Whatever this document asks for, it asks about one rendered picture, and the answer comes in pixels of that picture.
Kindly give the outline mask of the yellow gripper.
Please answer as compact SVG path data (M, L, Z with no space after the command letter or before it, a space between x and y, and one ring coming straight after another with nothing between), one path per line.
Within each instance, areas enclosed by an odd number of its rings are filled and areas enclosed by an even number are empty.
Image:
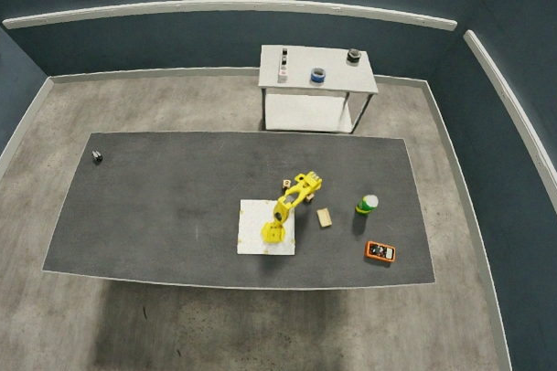
M299 175L298 177L295 178L295 181L297 181L298 183L301 182L303 179L305 178L305 175ZM320 186L321 187L321 186ZM318 188L320 188L318 187ZM308 195L313 194L316 190L318 190L318 188L315 188L314 190L312 190ZM307 196L308 196L307 195Z

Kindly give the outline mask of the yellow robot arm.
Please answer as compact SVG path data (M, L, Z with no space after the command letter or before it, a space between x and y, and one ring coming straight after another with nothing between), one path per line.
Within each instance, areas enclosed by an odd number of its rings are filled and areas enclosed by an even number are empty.
M284 229L284 226L282 226L282 224L285 223L285 221L288 219L291 207L296 207L302 200L304 200L304 197L306 195L308 195L313 189L320 186L322 179L319 178L320 177L316 173L311 172L307 176L305 176L305 178L296 186L293 186L289 190L287 189L285 191L285 195L280 197L277 204L274 206L274 221L270 222L270 224L269 222L266 222L261 230L263 242L267 242L267 240L280 240L280 242L284 242L286 230ZM303 186L306 186L306 188L303 188ZM294 200L290 195L296 192L298 192L300 195L296 200ZM269 234L269 238L267 233ZM274 236L274 238L272 238L272 235Z

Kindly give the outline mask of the green and yellow drink can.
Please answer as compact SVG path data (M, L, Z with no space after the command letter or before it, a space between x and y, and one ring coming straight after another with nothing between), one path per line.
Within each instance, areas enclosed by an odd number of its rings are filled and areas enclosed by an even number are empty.
M366 216L378 205L378 199L375 196L365 196L357 205L356 211L361 216Z

